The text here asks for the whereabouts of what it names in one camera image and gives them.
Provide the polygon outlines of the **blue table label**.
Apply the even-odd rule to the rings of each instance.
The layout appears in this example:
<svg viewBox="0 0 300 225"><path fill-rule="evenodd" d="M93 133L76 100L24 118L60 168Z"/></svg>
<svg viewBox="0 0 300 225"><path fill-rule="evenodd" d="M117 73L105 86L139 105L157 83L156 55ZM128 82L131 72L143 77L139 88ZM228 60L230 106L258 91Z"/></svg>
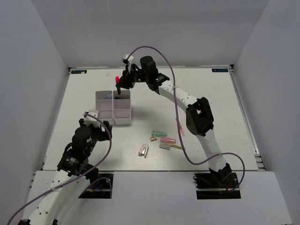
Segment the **blue table label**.
<svg viewBox="0 0 300 225"><path fill-rule="evenodd" d="M212 68L211 70L213 73L228 73L227 68Z"/></svg>
<svg viewBox="0 0 300 225"><path fill-rule="evenodd" d="M71 74L86 74L87 70L72 70Z"/></svg>

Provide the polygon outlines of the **pink cap black highlighter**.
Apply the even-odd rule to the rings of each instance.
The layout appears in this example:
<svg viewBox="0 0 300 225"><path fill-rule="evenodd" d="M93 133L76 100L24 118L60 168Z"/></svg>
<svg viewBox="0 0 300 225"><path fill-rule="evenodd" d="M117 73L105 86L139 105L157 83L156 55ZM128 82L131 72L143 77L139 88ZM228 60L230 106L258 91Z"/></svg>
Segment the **pink cap black highlighter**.
<svg viewBox="0 0 300 225"><path fill-rule="evenodd" d="M119 76L115 77L115 82L116 82L117 93L118 93L118 95L120 95L121 94L121 89L120 89L120 86L119 86L119 82L120 82Z"/></svg>

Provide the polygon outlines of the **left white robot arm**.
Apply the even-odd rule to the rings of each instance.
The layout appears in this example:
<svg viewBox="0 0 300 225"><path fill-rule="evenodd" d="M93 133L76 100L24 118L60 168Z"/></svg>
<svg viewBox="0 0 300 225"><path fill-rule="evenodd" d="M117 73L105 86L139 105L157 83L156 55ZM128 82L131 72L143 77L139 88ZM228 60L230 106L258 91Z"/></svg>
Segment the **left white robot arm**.
<svg viewBox="0 0 300 225"><path fill-rule="evenodd" d="M20 225L60 225L71 204L88 187L94 187L102 177L96 165L89 164L89 157L98 142L112 140L112 126L88 114L79 120L72 141L65 147L62 158L49 189L32 199L39 205Z"/></svg>

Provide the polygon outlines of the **left white organizer bin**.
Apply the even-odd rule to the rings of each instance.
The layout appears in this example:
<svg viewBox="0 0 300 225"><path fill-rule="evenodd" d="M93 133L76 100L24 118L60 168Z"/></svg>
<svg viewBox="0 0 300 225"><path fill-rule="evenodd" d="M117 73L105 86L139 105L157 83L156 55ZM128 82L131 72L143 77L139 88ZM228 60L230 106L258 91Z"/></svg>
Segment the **left white organizer bin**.
<svg viewBox="0 0 300 225"><path fill-rule="evenodd" d="M96 110L98 110L98 118L106 120L110 125L114 125L113 119L113 98L108 99L107 94L113 94L111 90L96 91Z"/></svg>

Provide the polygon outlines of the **orange pink pencil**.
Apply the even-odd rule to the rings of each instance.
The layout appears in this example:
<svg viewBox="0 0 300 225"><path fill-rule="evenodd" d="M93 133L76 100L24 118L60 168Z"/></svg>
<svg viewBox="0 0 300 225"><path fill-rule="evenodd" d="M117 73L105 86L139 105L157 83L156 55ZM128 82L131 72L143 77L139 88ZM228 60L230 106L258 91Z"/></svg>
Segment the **orange pink pencil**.
<svg viewBox="0 0 300 225"><path fill-rule="evenodd" d="M179 121L178 118L176 118L176 122L178 123L178 127L179 127L179 130L180 130L181 135L182 135L182 136L185 136L184 130L183 130L183 128L182 128L182 126L181 126L181 123L180 123L180 121Z"/></svg>

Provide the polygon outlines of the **yellow small eraser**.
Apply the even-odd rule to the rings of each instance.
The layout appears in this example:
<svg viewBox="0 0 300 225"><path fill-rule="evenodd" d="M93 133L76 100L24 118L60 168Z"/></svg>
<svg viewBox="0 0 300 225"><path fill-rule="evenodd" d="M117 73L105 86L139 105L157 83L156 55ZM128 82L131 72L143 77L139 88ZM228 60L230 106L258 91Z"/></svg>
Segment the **yellow small eraser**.
<svg viewBox="0 0 300 225"><path fill-rule="evenodd" d="M155 136L151 136L151 137L150 137L150 141L151 141L151 142L156 141L156 140L157 140L157 138L156 138Z"/></svg>

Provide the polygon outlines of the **right blue table label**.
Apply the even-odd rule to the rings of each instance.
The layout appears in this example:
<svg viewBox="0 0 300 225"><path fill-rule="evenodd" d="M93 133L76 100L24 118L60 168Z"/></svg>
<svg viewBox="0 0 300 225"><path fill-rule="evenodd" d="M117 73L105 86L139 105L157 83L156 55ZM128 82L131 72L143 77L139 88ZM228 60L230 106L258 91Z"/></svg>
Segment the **right blue table label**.
<svg viewBox="0 0 300 225"><path fill-rule="evenodd" d="M213 73L228 73L227 68L212 68L211 70Z"/></svg>

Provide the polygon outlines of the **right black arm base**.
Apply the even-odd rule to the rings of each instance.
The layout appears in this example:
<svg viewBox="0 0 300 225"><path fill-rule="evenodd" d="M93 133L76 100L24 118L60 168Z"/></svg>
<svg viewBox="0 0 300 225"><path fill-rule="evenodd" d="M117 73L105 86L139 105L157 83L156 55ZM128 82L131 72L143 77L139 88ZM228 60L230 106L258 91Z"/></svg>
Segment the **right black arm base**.
<svg viewBox="0 0 300 225"><path fill-rule="evenodd" d="M210 173L195 173L193 180L198 200L241 199L239 188L234 189L238 185L236 173L229 175L222 184L214 181Z"/></svg>

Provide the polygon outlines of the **grey eraser block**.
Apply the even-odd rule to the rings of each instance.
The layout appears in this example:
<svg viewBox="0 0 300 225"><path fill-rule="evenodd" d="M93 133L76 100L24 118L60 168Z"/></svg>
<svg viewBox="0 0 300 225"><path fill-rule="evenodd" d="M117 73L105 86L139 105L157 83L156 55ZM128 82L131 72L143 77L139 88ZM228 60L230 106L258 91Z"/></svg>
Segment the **grey eraser block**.
<svg viewBox="0 0 300 225"><path fill-rule="evenodd" d="M160 143L159 147L164 150L170 150L171 146L167 143Z"/></svg>

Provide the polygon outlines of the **pink correction tape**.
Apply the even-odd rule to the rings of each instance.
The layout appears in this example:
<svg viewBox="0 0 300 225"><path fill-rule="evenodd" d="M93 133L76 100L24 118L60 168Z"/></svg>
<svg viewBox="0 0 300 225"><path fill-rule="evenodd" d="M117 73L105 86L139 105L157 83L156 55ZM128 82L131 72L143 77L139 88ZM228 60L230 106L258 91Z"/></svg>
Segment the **pink correction tape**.
<svg viewBox="0 0 300 225"><path fill-rule="evenodd" d="M167 144L175 144L176 140L168 137L161 137L160 138L161 143L167 143Z"/></svg>

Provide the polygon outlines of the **yellow flat stick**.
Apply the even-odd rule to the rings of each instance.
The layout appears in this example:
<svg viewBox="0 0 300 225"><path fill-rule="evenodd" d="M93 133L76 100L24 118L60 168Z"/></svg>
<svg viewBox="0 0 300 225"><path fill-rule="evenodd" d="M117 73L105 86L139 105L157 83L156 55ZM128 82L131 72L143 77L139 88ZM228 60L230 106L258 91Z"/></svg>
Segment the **yellow flat stick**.
<svg viewBox="0 0 300 225"><path fill-rule="evenodd" d="M182 147L181 147L181 146L174 145L174 144L171 144L170 146L171 146L172 148L176 148L176 149L182 150Z"/></svg>

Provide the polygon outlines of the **green correction tape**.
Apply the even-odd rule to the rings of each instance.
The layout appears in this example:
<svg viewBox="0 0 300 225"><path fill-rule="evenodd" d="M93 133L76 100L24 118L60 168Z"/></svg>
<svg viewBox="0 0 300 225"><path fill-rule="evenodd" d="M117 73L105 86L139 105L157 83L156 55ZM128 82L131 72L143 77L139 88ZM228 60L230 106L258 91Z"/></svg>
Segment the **green correction tape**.
<svg viewBox="0 0 300 225"><path fill-rule="evenodd" d="M152 131L151 135L152 136L158 136L158 137L167 137L167 133L162 132L162 131Z"/></svg>

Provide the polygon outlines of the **left blue table label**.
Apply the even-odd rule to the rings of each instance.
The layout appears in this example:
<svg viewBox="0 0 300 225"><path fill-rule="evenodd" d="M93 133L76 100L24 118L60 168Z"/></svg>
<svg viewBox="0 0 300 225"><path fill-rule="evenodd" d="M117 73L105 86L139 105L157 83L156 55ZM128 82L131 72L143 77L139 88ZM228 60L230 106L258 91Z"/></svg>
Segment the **left blue table label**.
<svg viewBox="0 0 300 225"><path fill-rule="evenodd" d="M87 70L72 70L71 74L86 74Z"/></svg>

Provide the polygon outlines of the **right white organizer bin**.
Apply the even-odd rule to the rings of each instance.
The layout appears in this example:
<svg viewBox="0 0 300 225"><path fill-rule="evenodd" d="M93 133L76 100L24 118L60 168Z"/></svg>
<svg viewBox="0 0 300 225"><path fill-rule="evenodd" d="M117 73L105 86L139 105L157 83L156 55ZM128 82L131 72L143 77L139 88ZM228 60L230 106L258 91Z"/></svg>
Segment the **right white organizer bin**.
<svg viewBox="0 0 300 225"><path fill-rule="evenodd" d="M122 90L118 95L117 91L113 93L113 119L116 125L130 125L131 124L131 94L129 90Z"/></svg>

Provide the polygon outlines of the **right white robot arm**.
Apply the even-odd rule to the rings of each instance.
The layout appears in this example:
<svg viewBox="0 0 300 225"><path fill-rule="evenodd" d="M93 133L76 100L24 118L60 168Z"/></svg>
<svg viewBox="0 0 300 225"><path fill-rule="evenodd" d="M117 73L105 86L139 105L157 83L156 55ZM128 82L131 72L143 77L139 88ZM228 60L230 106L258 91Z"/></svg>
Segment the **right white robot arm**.
<svg viewBox="0 0 300 225"><path fill-rule="evenodd" d="M133 57L124 55L122 62L126 65L121 78L116 81L117 93L122 89L132 89L136 83L146 83L150 90L176 103L186 114L186 127L196 136L202 145L208 159L212 183L217 187L224 186L229 181L232 170L221 155L214 134L214 118L210 104L205 97L195 98L176 87L170 78L160 73L151 56L140 59L138 67Z"/></svg>

